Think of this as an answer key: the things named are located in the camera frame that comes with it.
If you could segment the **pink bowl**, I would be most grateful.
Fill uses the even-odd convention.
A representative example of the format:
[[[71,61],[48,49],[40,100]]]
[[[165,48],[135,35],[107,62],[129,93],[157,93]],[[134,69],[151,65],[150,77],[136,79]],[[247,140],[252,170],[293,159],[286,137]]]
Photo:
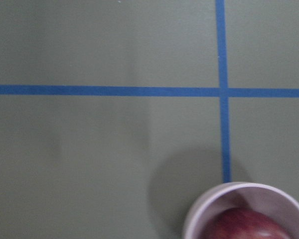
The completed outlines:
[[[299,202],[270,185],[231,182],[201,194],[190,207],[184,221],[182,238],[198,239],[223,211],[249,208],[280,224],[294,239],[299,239]]]

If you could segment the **red apple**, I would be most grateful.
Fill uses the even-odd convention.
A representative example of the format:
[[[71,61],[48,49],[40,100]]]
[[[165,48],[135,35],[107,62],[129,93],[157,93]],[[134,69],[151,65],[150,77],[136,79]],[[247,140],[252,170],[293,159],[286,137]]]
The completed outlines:
[[[219,214],[209,227],[208,239],[290,239],[290,234],[268,216],[246,208]]]

